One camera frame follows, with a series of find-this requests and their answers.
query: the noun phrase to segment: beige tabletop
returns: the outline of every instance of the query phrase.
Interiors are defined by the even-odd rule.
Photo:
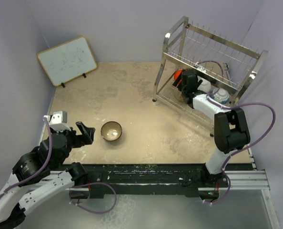
[[[68,124],[95,127],[94,143],[73,149],[65,164],[115,163],[204,163],[215,149],[210,131],[160,102],[152,102],[159,62],[104,62],[66,87],[56,88],[51,106],[68,112]],[[175,66],[168,64],[164,78]],[[122,125],[123,134],[114,142],[102,139],[100,129],[108,121]],[[247,152],[232,163],[250,163]]]

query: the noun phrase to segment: dish rack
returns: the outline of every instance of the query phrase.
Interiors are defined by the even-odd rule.
[[[188,17],[184,16],[165,35],[161,66],[154,83],[153,101],[159,100],[175,107],[212,130],[211,119],[175,99],[174,90],[177,88],[172,86],[173,75],[158,90],[166,61],[175,64],[175,69],[205,69],[206,73],[202,74],[202,78],[211,83],[212,89],[225,89],[230,96],[228,105],[233,106],[255,79],[267,53],[262,51],[259,54],[257,50],[252,51],[221,37],[221,34],[215,35],[215,31],[211,33],[204,27],[190,24]]]

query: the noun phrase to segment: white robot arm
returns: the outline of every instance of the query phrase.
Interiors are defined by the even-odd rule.
[[[88,128],[82,122],[76,122],[82,133],[76,135],[76,131],[67,125],[66,112],[54,112],[52,116],[44,118],[50,122],[52,132],[51,156],[48,158],[49,140],[46,139],[30,153],[24,154],[14,166],[9,180],[0,191],[0,229],[15,228],[44,201],[66,188],[86,183],[87,173],[83,166],[80,163],[72,163],[67,170],[58,174],[57,178],[29,192],[36,183],[50,175],[51,169],[61,166],[73,148],[93,143],[95,128]],[[37,176],[17,185],[35,175],[42,167],[43,170]]]
[[[184,98],[184,102],[192,109],[203,112],[214,121],[214,141],[217,146],[212,157],[206,162],[206,168],[211,175],[222,172],[226,158],[235,150],[242,149],[251,140],[244,111],[241,108],[231,110],[217,102],[211,102],[208,95],[198,90],[202,83],[198,75],[203,72],[191,69],[182,71],[181,77],[174,82]]]

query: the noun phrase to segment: orange object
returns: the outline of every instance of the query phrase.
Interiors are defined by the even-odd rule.
[[[173,76],[174,80],[176,80],[182,73],[183,69],[177,70]]]

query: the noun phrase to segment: whiteboard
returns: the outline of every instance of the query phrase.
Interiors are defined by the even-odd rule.
[[[85,37],[42,51],[38,53],[38,60],[54,86],[97,68]]]

